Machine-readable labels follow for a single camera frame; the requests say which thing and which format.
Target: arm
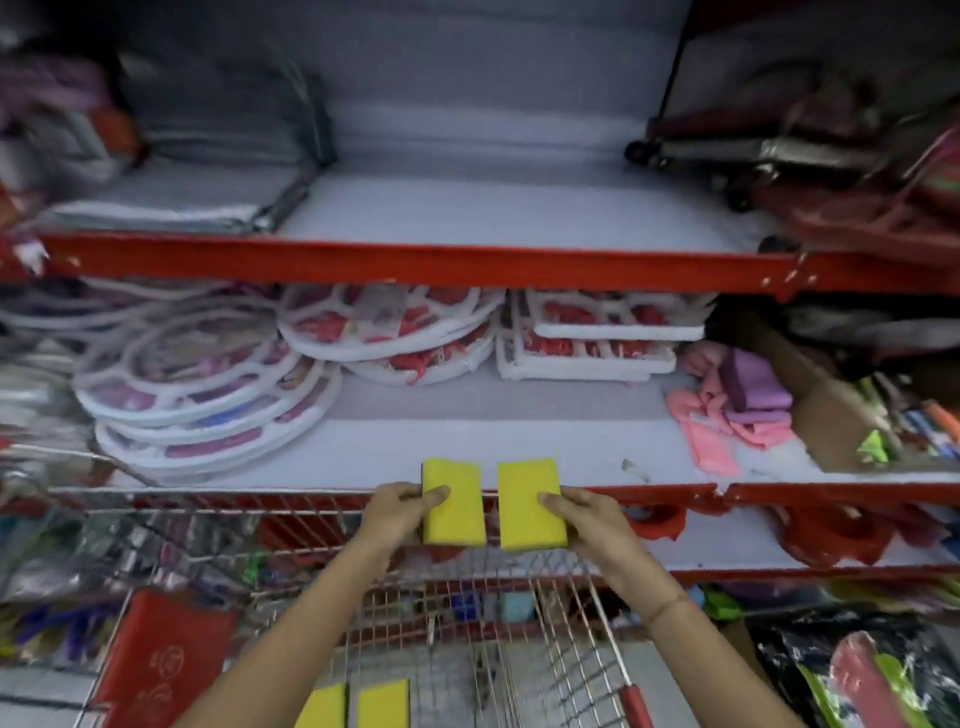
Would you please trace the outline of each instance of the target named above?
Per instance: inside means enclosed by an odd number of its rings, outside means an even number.
[[[174,728],[292,728],[364,592],[447,492],[419,497],[411,483],[377,488],[357,535]]]
[[[650,555],[613,498],[564,488],[540,502],[576,529],[574,549],[640,616],[703,728],[804,728]]]

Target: white wall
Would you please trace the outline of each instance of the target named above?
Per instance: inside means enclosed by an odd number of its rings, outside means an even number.
[[[687,5],[130,0],[121,7],[133,44],[154,53],[223,58],[271,49],[318,71],[347,153],[439,143],[618,156],[660,108]]]

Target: black package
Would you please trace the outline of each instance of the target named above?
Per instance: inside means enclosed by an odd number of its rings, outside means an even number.
[[[915,615],[819,607],[746,627],[770,681],[813,728],[960,728],[960,670]]]

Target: hand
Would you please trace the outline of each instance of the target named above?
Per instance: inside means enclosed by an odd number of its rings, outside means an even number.
[[[540,504],[576,530],[570,547],[600,569],[607,583],[619,592],[617,582],[637,557],[647,555],[620,504],[609,496],[583,488],[561,488],[562,495],[541,493]]]
[[[389,483],[378,486],[363,512],[357,538],[393,554],[417,530],[427,511],[446,500],[445,485],[420,496],[416,483]]]

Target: pink cloth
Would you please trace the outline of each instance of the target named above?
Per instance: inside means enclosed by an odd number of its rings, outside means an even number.
[[[724,414],[724,405],[729,401],[717,367],[711,367],[700,382],[700,391],[677,389],[666,396],[670,414],[680,424],[693,461],[700,470],[714,475],[737,476],[740,467],[733,459],[729,443],[724,435],[734,435],[751,448],[768,449],[796,437],[790,422],[757,423],[739,425],[732,423]],[[709,420],[709,424],[695,422],[692,415]]]
[[[677,368],[694,376],[706,376],[707,372],[720,366],[730,347],[716,341],[695,341],[684,347],[677,357]]]

